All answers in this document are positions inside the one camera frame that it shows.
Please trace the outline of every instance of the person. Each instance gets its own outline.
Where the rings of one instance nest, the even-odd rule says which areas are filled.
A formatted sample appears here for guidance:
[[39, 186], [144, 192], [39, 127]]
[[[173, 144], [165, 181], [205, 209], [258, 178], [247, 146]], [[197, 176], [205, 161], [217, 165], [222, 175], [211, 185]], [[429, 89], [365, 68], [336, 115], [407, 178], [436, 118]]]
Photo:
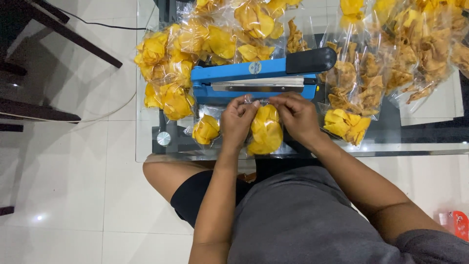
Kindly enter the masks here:
[[297, 93], [270, 103], [318, 160], [259, 159], [254, 183], [237, 180], [238, 156], [259, 107], [243, 102], [232, 100], [221, 116], [213, 170], [189, 162], [143, 165], [148, 182], [194, 227], [189, 263], [469, 262], [469, 243], [333, 143], [319, 128], [314, 104]]

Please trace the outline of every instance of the black shorts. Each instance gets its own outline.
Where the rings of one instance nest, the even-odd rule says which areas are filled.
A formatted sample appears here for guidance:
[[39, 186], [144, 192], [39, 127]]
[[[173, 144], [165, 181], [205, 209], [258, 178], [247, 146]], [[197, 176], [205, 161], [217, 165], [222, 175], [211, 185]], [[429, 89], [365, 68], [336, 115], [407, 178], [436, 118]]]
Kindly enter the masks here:
[[[236, 180], [236, 205], [256, 183], [270, 176], [306, 166], [323, 167], [318, 159], [256, 159], [256, 180], [252, 183]], [[200, 204], [207, 191], [212, 173], [213, 171], [202, 171], [193, 175], [179, 186], [171, 198], [171, 206], [177, 215], [192, 227], [196, 224]]]

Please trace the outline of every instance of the gray shirt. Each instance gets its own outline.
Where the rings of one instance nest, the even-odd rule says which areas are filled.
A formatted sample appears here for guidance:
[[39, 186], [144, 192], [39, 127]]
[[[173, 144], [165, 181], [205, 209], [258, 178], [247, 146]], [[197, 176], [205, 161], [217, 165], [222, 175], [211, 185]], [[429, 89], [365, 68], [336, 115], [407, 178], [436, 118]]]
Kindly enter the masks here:
[[330, 174], [303, 167], [255, 186], [236, 207], [229, 264], [469, 263], [469, 243], [412, 230], [383, 241]]

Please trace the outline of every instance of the black cable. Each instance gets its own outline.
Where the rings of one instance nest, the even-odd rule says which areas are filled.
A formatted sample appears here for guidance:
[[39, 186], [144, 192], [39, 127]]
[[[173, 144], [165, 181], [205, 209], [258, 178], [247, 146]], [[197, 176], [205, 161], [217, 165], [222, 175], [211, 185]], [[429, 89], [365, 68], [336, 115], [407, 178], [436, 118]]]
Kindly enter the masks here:
[[85, 23], [85, 24], [100, 25], [100, 26], [105, 26], [105, 27], [108, 27], [108, 28], [118, 28], [118, 29], [128, 29], [128, 30], [146, 30], [146, 28], [126, 28], [126, 27], [119, 27], [119, 26], [110, 26], [110, 25], [101, 24], [101, 23], [90, 23], [90, 22], [86, 22], [86, 21], [84, 21], [83, 19], [79, 18], [78, 16], [76, 16], [76, 15], [70, 13], [70, 12], [67, 12], [67, 11], [65, 11], [65, 10], [63, 10], [63, 9], [60, 9], [60, 8], [56, 7], [55, 5], [53, 5], [53, 4], [51, 4], [51, 3], [49, 3], [49, 5], [51, 5], [51, 6], [55, 7], [55, 8], [57, 8], [58, 10], [64, 12], [65, 14], [69, 14], [69, 15], [73, 16], [74, 18], [78, 18], [79, 20], [81, 20], [81, 21], [82, 21], [83, 23]]

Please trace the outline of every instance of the white cable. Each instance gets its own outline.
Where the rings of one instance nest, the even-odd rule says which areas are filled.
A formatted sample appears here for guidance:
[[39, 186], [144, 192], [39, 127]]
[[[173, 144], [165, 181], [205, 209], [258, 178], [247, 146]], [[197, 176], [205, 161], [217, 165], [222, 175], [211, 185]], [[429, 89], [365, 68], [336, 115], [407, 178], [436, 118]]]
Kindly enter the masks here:
[[100, 117], [97, 117], [97, 118], [93, 118], [93, 119], [86, 119], [86, 120], [81, 120], [81, 121], [61, 121], [61, 120], [50, 120], [50, 119], [42, 119], [42, 118], [37, 118], [37, 117], [30, 117], [30, 116], [21, 116], [21, 115], [15, 115], [15, 114], [9, 114], [9, 113], [4, 113], [4, 112], [0, 112], [0, 114], [2, 115], [6, 115], [6, 116], [15, 116], [15, 117], [21, 117], [21, 118], [27, 118], [27, 119], [34, 119], [34, 120], [40, 120], [40, 121], [48, 121], [48, 122], [66, 122], [66, 123], [82, 123], [82, 122], [91, 122], [91, 121], [96, 121], [96, 120], [99, 120], [101, 118], [104, 118], [106, 116], [110, 116], [112, 115], [113, 113], [121, 110], [122, 108], [124, 108], [124, 106], [128, 105], [130, 103], [130, 101], [132, 101], [132, 99], [134, 98], [134, 96], [137, 94], [137, 92], [134, 93], [134, 95], [132, 95], [132, 97], [130, 98], [130, 100], [128, 102], [126, 102], [124, 105], [122, 105], [121, 107], [117, 108], [116, 110], [112, 111], [112, 112], [109, 112], [103, 116], [100, 116]]

